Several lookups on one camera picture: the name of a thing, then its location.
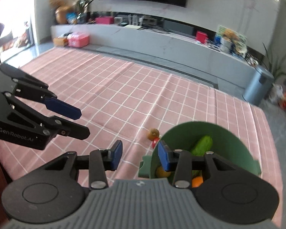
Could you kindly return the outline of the yellow-green pear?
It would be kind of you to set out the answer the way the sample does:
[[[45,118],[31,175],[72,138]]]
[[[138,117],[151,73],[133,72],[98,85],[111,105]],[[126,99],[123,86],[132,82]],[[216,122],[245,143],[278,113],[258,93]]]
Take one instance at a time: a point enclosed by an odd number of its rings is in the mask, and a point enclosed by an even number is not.
[[[159,166],[155,171],[155,176],[157,178],[168,178],[171,175],[171,172],[164,171],[164,169]]]

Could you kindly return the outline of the green cucumber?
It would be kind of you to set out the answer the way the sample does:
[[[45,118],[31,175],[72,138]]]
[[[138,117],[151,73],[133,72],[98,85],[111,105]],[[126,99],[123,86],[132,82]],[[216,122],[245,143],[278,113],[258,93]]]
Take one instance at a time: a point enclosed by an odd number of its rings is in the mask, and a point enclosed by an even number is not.
[[[203,156],[206,152],[210,151],[213,146],[211,136],[205,135],[198,140],[196,145],[191,149],[193,156]]]

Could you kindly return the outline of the orange tangerine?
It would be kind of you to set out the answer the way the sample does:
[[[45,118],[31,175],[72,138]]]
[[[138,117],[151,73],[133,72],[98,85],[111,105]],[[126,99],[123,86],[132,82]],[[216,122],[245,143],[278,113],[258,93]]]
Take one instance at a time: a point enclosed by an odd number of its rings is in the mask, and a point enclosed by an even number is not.
[[[192,187],[197,188],[203,183],[203,177],[202,176],[196,176],[192,179]]]

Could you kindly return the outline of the red cherry tomato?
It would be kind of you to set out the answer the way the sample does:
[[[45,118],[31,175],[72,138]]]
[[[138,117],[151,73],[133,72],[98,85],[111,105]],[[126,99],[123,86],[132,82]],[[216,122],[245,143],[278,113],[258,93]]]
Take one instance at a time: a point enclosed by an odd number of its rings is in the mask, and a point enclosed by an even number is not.
[[[154,149],[158,143],[160,139],[159,138],[155,138],[153,141],[152,141],[152,149]]]

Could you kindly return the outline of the small brown kiwi near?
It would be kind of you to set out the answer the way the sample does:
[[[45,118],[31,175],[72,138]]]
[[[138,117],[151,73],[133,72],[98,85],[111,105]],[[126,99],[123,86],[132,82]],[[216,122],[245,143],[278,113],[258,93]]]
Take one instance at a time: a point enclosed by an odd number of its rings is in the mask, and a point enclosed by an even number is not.
[[[156,128],[151,128],[147,134],[147,138],[150,141],[154,141],[155,139],[159,138],[159,136],[160,136],[160,132]]]

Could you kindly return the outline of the pink checkered tablecloth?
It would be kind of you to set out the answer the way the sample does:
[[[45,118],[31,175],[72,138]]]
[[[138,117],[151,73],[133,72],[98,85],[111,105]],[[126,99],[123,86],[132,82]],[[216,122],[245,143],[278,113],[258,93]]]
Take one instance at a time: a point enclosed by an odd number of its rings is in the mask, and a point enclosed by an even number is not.
[[[43,152],[2,144],[0,159],[13,177],[67,150],[86,154],[121,139],[122,160],[108,181],[135,179],[142,157],[152,153],[149,129],[164,134],[180,123],[201,120],[234,133],[259,162],[262,177],[282,191],[270,128],[264,112],[255,106],[165,71],[78,49],[52,48],[22,70],[81,108],[80,122],[90,129],[90,136],[84,142],[58,136]]]

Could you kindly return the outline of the green colander bowl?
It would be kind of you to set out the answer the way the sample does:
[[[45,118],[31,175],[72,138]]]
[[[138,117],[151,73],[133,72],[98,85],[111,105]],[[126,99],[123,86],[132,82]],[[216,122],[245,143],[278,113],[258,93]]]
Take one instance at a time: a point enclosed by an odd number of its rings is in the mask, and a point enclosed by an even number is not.
[[[212,153],[208,157],[192,156],[192,169],[206,169],[206,159],[211,161],[212,157],[220,156],[221,159],[226,159],[226,161],[232,162],[235,167],[243,168],[258,177],[261,175],[261,169],[258,161],[254,160],[247,147],[240,141],[240,139],[230,131],[216,124],[208,122],[182,123],[167,131],[160,138],[160,141],[165,141],[173,151],[180,149],[190,152],[198,140],[205,135],[211,136],[213,140],[213,146],[211,148]],[[142,158],[138,176],[141,178],[153,179],[156,177],[155,171],[159,166],[162,165],[158,157],[156,146],[151,156],[144,156]],[[172,172],[168,178],[170,183],[172,183],[173,177],[174,172]]]

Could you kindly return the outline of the pink storage box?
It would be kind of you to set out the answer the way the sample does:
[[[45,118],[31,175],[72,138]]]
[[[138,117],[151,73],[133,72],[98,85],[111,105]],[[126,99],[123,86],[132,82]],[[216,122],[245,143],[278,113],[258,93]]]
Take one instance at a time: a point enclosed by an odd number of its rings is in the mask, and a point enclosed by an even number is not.
[[[72,48],[82,48],[90,43],[90,36],[85,33],[73,32],[67,36],[68,46]]]

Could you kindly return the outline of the pink box on cabinet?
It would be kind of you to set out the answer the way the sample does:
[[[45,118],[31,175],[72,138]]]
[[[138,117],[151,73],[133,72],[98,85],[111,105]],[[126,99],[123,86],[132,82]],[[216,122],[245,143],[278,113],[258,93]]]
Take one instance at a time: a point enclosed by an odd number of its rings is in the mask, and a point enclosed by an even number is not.
[[[110,24],[114,24],[114,17],[112,16],[97,17],[95,21],[96,21],[96,24],[110,25]]]

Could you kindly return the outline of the brown round vase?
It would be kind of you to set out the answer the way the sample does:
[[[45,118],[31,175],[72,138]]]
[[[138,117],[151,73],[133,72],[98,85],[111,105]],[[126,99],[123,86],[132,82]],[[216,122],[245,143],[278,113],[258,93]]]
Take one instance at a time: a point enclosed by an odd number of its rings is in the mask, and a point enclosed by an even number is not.
[[[58,24],[67,24],[67,14],[73,12],[73,8],[68,5],[60,6],[55,11],[55,17]]]

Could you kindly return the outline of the white wifi router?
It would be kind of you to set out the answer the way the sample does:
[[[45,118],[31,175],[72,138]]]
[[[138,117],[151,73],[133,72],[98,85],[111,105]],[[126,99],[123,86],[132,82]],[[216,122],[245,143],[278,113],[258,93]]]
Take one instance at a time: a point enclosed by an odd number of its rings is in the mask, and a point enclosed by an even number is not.
[[[138,15],[128,15],[128,24],[126,27],[138,30],[142,28],[143,21],[144,16],[139,17]]]

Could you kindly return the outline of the blue-grey pedal trash bin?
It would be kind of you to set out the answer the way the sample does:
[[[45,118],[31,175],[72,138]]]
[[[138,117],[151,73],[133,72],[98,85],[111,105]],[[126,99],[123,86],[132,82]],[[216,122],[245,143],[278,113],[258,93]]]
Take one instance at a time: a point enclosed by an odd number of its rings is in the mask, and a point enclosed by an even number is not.
[[[259,106],[273,82],[274,77],[271,72],[260,65],[256,66],[255,73],[242,94],[243,99],[252,105]]]

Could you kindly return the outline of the grey tv cabinet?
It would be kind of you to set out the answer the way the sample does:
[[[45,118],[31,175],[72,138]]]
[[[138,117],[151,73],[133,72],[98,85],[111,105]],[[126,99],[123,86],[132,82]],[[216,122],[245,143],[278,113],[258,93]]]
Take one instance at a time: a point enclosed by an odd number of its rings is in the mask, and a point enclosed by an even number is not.
[[[229,54],[215,51],[194,39],[174,33],[138,30],[114,24],[53,25],[52,37],[68,32],[81,32],[90,36],[90,43],[116,54],[117,49],[177,63],[188,70],[200,71],[234,85],[246,88],[255,74],[255,68]]]

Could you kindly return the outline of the green plant on cabinet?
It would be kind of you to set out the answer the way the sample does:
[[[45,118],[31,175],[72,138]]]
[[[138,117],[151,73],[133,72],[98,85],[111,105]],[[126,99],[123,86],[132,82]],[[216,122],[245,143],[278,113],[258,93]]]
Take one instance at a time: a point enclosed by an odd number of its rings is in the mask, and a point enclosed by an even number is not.
[[[85,24],[89,22],[90,10],[89,6],[94,0],[75,0],[75,11],[77,13],[77,24]]]

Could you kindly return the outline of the red box on cabinet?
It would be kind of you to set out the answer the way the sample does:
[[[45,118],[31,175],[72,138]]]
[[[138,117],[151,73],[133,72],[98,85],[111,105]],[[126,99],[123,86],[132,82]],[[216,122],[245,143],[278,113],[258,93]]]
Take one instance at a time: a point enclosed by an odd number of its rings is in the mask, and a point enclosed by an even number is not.
[[[205,44],[208,40],[208,35],[204,32],[197,31],[196,40],[199,41],[201,44]]]

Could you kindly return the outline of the white plastic bag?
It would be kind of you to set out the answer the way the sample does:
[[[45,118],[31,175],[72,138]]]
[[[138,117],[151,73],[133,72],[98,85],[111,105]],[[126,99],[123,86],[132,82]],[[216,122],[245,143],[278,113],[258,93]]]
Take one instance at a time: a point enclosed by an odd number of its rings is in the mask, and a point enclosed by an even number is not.
[[[272,88],[269,93],[269,101],[272,104],[276,104],[279,102],[282,96],[283,96],[283,87],[279,84],[272,84]]]

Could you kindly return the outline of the teddy bear bouquet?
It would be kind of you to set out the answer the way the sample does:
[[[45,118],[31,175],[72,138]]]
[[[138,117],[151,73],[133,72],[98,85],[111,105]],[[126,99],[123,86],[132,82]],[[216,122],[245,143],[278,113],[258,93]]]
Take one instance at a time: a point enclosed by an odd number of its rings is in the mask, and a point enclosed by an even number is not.
[[[230,28],[219,25],[214,43],[219,46],[221,52],[239,58],[245,58],[247,54],[247,37]]]

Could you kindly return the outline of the potted plant beside bin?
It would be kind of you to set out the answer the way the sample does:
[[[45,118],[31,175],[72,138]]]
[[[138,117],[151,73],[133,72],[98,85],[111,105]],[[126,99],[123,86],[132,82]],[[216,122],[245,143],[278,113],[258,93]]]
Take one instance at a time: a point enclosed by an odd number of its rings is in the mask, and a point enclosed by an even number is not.
[[[274,56],[271,48],[266,48],[263,44],[265,50],[265,56],[262,59],[262,65],[270,72],[274,77],[274,83],[277,82],[280,78],[286,77],[286,54],[279,58],[279,56]]]

